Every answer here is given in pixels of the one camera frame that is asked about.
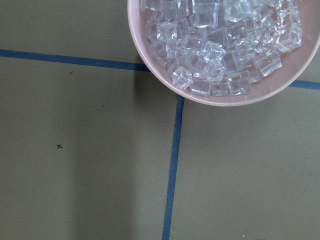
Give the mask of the pink bowl of ice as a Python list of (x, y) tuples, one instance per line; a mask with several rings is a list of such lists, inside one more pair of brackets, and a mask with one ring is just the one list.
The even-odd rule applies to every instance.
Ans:
[(167, 88), (178, 95), (205, 105), (218, 107), (235, 107), (257, 103), (268, 99), (287, 87), (319, 89), (316, 82), (307, 82), (298, 78), (306, 70), (320, 46), (320, 2), (318, 0), (299, 1), (301, 26), (303, 28), (302, 45), (281, 55), (282, 67), (260, 82), (251, 86), (251, 91), (245, 94), (223, 96), (201, 96), (192, 94), (190, 90), (181, 90), (172, 84), (167, 69), (153, 57), (151, 43), (147, 40), (147, 13), (141, 10), (141, 1), (127, 2), (127, 18), (132, 40), (137, 52), (150, 72)]

